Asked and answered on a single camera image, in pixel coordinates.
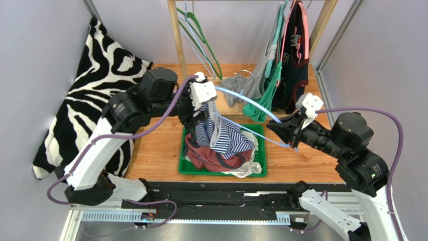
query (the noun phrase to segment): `wooden table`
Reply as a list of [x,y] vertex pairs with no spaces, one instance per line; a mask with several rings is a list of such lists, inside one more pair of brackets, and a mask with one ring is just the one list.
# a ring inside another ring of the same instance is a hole
[[[157,64],[154,67],[166,67],[174,70],[181,81],[178,64]],[[223,76],[233,76],[234,72],[242,69],[253,70],[254,64],[223,64]],[[188,73],[205,71],[201,64],[188,64]],[[309,67],[309,86],[306,92],[321,97],[312,66]],[[222,93],[216,100],[217,107],[223,116],[240,124],[253,124],[254,122],[242,114],[242,106],[235,105],[229,108]],[[159,118],[153,118],[151,125]],[[320,114],[317,118],[325,127],[329,126],[327,116]],[[280,139],[269,129],[264,127],[265,135],[273,140]],[[308,183],[343,183],[335,171],[336,159],[310,148],[305,144],[299,145],[299,153],[291,148],[282,148],[271,142],[266,142],[268,174],[263,178],[244,178],[229,176],[202,176],[180,175],[178,173],[179,147],[183,126],[177,117],[169,117],[165,122],[149,135],[137,139],[127,178],[145,178],[148,181],[217,181],[217,182],[297,182],[303,180]]]

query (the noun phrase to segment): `striped shirt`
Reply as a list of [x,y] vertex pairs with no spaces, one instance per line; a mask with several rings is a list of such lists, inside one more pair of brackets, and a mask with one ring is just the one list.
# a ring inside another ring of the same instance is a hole
[[220,114],[214,101],[204,103],[200,111],[206,109],[209,112],[208,119],[196,125],[195,128],[199,145],[209,146],[226,160],[238,153],[254,149],[254,143],[240,132],[240,127],[214,115],[214,113]]

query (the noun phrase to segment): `green plastic bin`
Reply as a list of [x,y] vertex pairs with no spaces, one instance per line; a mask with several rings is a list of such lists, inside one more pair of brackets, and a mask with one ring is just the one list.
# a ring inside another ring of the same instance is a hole
[[[259,124],[243,124],[242,126],[257,132],[264,136],[263,126]],[[213,176],[233,176],[232,174],[224,174],[221,172],[210,172],[206,168],[198,170],[194,167],[194,165],[186,160],[183,155],[184,150],[184,137],[186,134],[186,129],[183,128],[183,134],[181,137],[181,148],[180,148],[180,159],[178,161],[178,173],[182,175],[213,175]],[[254,162],[260,163],[262,167],[262,172],[260,174],[251,174],[249,177],[266,177],[267,175],[267,163],[266,163],[266,147],[265,147],[265,139],[260,136],[256,136],[259,141],[259,150],[256,151]]]

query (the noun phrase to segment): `pillow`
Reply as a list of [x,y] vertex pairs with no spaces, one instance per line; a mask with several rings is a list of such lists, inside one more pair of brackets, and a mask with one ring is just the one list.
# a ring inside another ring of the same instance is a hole
[[[93,18],[76,79],[34,158],[36,177],[42,179],[56,167],[72,162],[95,129],[108,100],[141,82],[151,66],[151,62],[135,57],[107,36],[106,28]],[[126,141],[105,169],[125,176],[133,148],[134,140]]]

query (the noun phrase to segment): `wooden clothing rack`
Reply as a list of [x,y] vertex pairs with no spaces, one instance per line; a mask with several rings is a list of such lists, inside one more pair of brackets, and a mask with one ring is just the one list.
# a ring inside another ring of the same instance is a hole
[[[188,76],[186,68],[186,60],[184,57],[183,51],[183,42],[181,41],[180,26],[178,25],[178,16],[177,16],[177,6],[175,2],[184,1],[184,0],[168,0],[169,15],[171,17],[172,31],[174,32],[175,47],[177,48],[178,62],[180,64],[181,76]],[[268,0],[250,0],[250,1],[268,1]],[[314,1],[324,1],[323,8],[318,16],[318,19],[315,23],[312,34],[310,35],[309,45],[309,57],[312,57],[312,54],[318,45],[318,42],[323,35],[324,29],[326,28],[327,23],[333,13],[333,10],[336,7],[338,0],[314,0]]]

